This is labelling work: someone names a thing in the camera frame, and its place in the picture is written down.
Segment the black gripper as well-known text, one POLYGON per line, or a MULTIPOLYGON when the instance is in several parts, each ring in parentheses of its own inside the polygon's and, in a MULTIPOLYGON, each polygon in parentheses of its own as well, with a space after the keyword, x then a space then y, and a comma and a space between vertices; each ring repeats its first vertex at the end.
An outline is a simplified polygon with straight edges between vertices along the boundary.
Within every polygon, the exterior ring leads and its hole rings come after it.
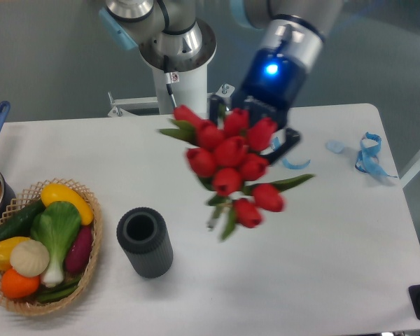
MULTIPOLYGON (((229 97, 213 93, 209 98, 209 120, 219 126, 232 108, 250 112, 250 125, 270 117, 283 129, 288 123, 288 111, 307 77, 305 66, 271 49, 261 49, 253 58, 251 67, 241 85, 229 97)), ((300 142, 300 133, 290 127, 283 130, 283 143, 268 154, 260 154, 273 165, 300 142)))

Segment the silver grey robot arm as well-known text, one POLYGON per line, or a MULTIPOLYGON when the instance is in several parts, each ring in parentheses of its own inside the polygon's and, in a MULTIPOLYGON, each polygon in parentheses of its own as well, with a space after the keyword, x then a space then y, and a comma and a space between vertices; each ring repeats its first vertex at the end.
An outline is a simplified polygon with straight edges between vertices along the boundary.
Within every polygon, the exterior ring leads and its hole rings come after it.
POLYGON ((265 34, 240 86, 227 96, 207 92, 217 44, 194 1, 106 1, 99 17, 119 46, 139 49, 153 72, 161 114, 186 105, 215 120, 228 106, 246 109, 251 124, 269 117, 284 133, 280 147, 265 156, 274 164, 300 141, 288 127, 288 111, 342 7, 341 1, 231 1, 241 26, 265 34))

